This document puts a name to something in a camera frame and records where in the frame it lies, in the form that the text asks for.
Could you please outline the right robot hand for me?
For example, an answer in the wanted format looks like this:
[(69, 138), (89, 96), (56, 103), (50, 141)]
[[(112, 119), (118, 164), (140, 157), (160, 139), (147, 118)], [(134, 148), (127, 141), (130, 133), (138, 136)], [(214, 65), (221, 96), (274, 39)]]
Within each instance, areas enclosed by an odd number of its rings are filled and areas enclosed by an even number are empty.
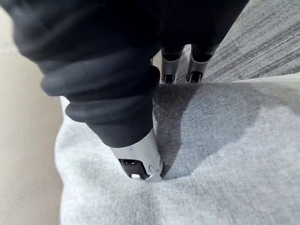
[(3, 0), (22, 56), (66, 114), (109, 146), (124, 172), (159, 181), (153, 93), (169, 83), (185, 45), (198, 82), (245, 0)]

